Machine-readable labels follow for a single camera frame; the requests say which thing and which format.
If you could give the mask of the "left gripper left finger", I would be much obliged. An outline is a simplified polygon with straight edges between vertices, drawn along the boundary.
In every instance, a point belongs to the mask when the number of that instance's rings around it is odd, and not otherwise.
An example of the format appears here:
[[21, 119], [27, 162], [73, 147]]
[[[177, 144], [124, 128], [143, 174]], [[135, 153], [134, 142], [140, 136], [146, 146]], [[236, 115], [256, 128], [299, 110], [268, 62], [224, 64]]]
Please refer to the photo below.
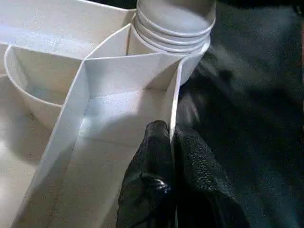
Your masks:
[[143, 140], [124, 174], [118, 198], [119, 228], [173, 228], [173, 160], [167, 124], [146, 126]]

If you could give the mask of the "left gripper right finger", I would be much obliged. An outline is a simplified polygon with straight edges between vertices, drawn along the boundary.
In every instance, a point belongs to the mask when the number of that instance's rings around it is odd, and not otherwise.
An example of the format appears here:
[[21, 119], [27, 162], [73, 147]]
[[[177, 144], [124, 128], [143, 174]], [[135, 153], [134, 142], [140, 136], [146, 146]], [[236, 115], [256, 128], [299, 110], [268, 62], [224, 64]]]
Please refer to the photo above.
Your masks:
[[178, 227], [249, 227], [224, 168], [197, 131], [175, 131], [174, 155]]

